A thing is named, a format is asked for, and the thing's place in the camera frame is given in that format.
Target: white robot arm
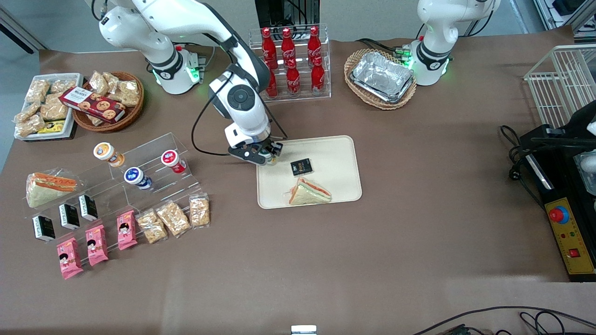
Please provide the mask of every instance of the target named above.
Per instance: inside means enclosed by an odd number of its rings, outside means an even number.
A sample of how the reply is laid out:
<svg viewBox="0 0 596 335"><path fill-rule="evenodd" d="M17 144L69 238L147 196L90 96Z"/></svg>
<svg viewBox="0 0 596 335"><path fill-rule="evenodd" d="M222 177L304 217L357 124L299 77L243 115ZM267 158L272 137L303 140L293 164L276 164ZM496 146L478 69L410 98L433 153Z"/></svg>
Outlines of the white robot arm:
<svg viewBox="0 0 596 335"><path fill-rule="evenodd" d="M136 8L116 7L100 22L105 39L115 46L141 51L162 87L181 94L196 83L189 65L193 56L186 50L177 51L167 35L206 35L232 58L226 71L209 84L215 108L234 121L225 129L228 152L258 165L279 155L281 144L269 139L271 127L259 96L269 85L269 69L217 12L196 0L126 2Z"/></svg>
<svg viewBox="0 0 596 335"><path fill-rule="evenodd" d="M418 85L436 83L459 37L456 22L475 21L495 11L501 0L419 0L418 16L427 26L422 41L412 42L412 71Z"/></svg>

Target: wicker basket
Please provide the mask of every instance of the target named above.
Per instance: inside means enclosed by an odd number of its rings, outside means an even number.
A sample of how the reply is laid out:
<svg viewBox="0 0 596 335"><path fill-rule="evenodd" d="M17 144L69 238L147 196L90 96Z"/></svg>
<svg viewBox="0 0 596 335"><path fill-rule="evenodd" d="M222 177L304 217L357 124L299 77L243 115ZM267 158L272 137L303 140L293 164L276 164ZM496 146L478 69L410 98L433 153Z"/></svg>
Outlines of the wicker basket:
<svg viewBox="0 0 596 335"><path fill-rule="evenodd" d="M79 126L87 129L88 131L93 131L93 132L121 131L122 129L130 126L135 120L137 120L139 115L141 115L141 110L143 108L143 99L145 97L145 90L143 88L143 84L141 83L141 81L137 77L133 76L130 73L126 73L126 72L112 72L111 74L113 74L115 77L117 77L118 79L120 79L122 81L124 81L124 80L136 81L136 85L139 88L139 93L141 94L141 96L139 97L139 103L135 107L126 108L126 114L118 122L116 122L114 124L102 123L97 127L94 126L93 123L91 123L91 120L89 120L89 118L87 117L87 114L83 113L82 111L73 109L73 116L74 116L74 120L76 121L76 123L78 123ZM85 83L83 85L83 88L91 90L91 86L89 85L89 82Z"/></svg>
<svg viewBox="0 0 596 335"><path fill-rule="evenodd" d="M405 105L408 102L408 100L410 100L412 98L412 96L414 95L414 92L416 91L416 80L415 79L414 79L414 82L412 83L412 85L410 85L410 87L408 88L406 93L404 93L403 97L401 98L401 100L399 100L399 102L397 104L389 104L389 103L383 101L381 98L368 92L364 88L361 88L360 86L354 84L352 82L352 80L350 80L350 72L352 72L352 70L356 67L356 65L358 65L358 63L360 62L360 59L362 59L362 56L364 56L364 54L366 54L368 52L374 52L374 51L379 52L381 55L385 56L388 60L398 63L397 58L391 56L390 54L388 54L384 51L374 50L374 49L362 49L357 52L354 52L350 57L347 58L346 64L343 66L344 79L346 80L346 83L349 86L349 88L365 103L367 103L371 106L377 107L379 109L382 109L382 110L398 109L399 107L402 107L403 105Z"/></svg>

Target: metal wire rack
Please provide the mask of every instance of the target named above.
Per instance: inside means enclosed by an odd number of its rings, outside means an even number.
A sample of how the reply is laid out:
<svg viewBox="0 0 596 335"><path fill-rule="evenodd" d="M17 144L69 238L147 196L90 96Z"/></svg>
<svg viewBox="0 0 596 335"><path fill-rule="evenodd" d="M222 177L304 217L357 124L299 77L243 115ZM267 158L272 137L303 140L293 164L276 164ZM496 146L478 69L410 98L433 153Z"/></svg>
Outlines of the metal wire rack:
<svg viewBox="0 0 596 335"><path fill-rule="evenodd" d="M560 45L526 73L542 123L565 125L571 115L596 99L596 44Z"/></svg>

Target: acrylic bottle rack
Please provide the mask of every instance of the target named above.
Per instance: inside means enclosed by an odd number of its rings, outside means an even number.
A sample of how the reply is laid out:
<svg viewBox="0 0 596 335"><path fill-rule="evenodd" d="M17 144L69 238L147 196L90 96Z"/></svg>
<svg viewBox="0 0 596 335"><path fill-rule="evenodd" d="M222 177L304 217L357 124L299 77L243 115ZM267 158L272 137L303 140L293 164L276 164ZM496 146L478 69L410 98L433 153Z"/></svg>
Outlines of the acrylic bottle rack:
<svg viewBox="0 0 596 335"><path fill-rule="evenodd" d="M300 96L296 98L290 97L288 93L288 86L286 82L286 68L282 58L281 51L281 32L285 27L272 27L271 38L275 43L277 49L277 69L273 70L275 74L275 81L277 84L278 96L274 100L269 100L265 91L261 92L261 97L265 102L287 101L287 100L305 100L305 99L319 99L331 98L331 48L329 45L329 34L327 25L319 23L319 40L321 40L321 57L323 59L323 69L325 69L325 86L321 95L314 95L311 91L311 71L312 68L308 65L308 40L311 38L312 24L298 24L296 26L288 26L293 31L292 40L296 46L296 69L300 73ZM259 58L263 59L263 36L260 29L249 30L249 44L250 49L253 50Z"/></svg>
<svg viewBox="0 0 596 335"><path fill-rule="evenodd" d="M62 198L45 203L40 207L30 208L27 199L23 198L23 213L25 219L32 224L35 216L42 215L52 220L55 240L47 242L57 246L70 238L75 238L79 246L79 254L83 265L88 263L85 231L103 224L108 252L115 249L117 243L116 218L130 210L139 214L151 208L158 208L168 200L174 201L188 215L188 196L201 192L201 185L192 175L190 167L182 173L174 171L162 164L161 157L166 150L175 150L181 160L188 161L188 150L172 133L168 133L150 142L140 145L124 154L125 162L121 167L111 167L107 163L100 164L90 170L78 174L78 179L84 182L82 188ZM140 190L124 181L124 171L136 166L153 180L149 190ZM95 200L99 218L88 221L80 216L79 196L86 194ZM76 230L64 228L60 224L59 205L67 203L77 208L80 227ZM141 241L143 232L137 229L136 236Z"/></svg>

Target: yellow control panel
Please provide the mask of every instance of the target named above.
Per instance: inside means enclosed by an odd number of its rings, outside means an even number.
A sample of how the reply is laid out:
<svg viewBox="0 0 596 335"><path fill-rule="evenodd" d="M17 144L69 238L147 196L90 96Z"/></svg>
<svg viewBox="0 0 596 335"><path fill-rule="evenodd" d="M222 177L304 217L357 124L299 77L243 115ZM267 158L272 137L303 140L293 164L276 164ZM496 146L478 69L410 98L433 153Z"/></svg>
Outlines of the yellow control panel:
<svg viewBox="0 0 596 335"><path fill-rule="evenodd" d="M547 203L544 207L547 210L559 250L563 255L567 272L569 274L595 273L594 265L583 242L582 234L579 233L567 198Z"/></svg>

